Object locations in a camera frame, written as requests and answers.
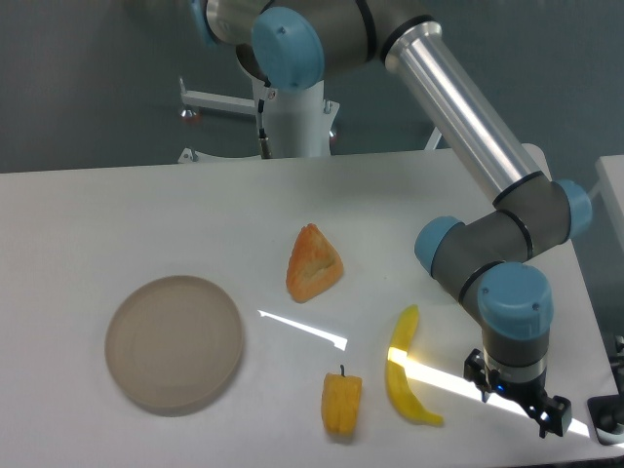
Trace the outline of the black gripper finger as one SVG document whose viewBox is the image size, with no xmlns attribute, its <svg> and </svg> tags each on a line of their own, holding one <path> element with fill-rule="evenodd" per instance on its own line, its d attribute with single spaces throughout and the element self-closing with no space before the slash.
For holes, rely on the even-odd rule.
<svg viewBox="0 0 624 468">
<path fill-rule="evenodd" d="M 463 378 L 475 385 L 483 403 L 498 392 L 499 372 L 488 368 L 485 356 L 479 349 L 473 349 L 465 359 Z"/>
<path fill-rule="evenodd" d="M 539 426 L 540 438 L 548 434 L 563 437 L 571 424 L 571 402 L 561 396 L 543 396 L 531 411 L 531 418 Z"/>
</svg>

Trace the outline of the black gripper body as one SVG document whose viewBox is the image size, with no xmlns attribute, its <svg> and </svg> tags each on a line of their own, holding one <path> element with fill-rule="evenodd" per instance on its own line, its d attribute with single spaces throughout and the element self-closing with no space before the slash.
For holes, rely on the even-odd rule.
<svg viewBox="0 0 624 468">
<path fill-rule="evenodd" d="M 546 370 L 546 358 L 524 367 L 484 358 L 485 382 L 480 385 L 482 401 L 485 403 L 491 395 L 498 395 L 521 407 L 535 407 L 547 395 Z"/>
</svg>

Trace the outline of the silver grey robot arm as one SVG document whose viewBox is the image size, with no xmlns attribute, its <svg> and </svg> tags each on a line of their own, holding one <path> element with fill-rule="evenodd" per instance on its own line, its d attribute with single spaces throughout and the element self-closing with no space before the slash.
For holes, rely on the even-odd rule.
<svg viewBox="0 0 624 468">
<path fill-rule="evenodd" d="M 253 78 L 251 113 L 264 159 L 330 152 L 329 76 L 379 59 L 409 88 L 493 212 L 472 223 L 429 222 L 414 252 L 423 268 L 480 325 L 483 346 L 464 376 L 484 397 L 519 405 L 542 434 L 564 434 L 570 402 L 545 391 L 554 308 L 529 261 L 583 232 L 587 193 L 553 181 L 506 127 L 417 1 L 193 1 L 208 44 L 236 49 Z"/>
</svg>

